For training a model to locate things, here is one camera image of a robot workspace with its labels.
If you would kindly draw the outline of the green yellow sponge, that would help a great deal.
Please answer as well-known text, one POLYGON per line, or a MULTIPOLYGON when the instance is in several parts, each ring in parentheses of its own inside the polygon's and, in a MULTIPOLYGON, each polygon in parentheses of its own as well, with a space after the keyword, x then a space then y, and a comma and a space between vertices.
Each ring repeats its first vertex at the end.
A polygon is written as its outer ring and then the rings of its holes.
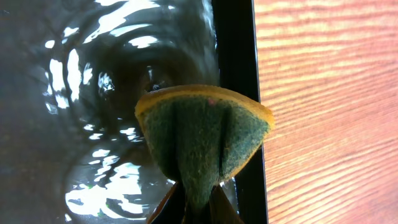
POLYGON ((154 162, 182 183, 194 213, 203 210, 214 186, 246 166, 275 126, 269 108, 211 85, 147 93, 135 116, 154 162))

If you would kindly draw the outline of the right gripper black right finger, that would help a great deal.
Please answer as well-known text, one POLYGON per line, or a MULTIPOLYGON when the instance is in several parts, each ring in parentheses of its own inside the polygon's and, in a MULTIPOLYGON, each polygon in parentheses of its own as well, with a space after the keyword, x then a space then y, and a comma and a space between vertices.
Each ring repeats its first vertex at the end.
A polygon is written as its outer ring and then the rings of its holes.
POLYGON ((244 224, 219 185, 213 187, 208 205, 211 224, 244 224))

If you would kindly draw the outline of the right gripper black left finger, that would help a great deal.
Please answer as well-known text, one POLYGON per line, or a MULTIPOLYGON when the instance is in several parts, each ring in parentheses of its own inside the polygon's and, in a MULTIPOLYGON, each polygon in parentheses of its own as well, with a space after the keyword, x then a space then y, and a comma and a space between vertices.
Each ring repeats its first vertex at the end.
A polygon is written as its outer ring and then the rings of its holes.
POLYGON ((185 214, 185 190, 180 182, 174 183, 158 204, 147 224, 181 224, 185 214))

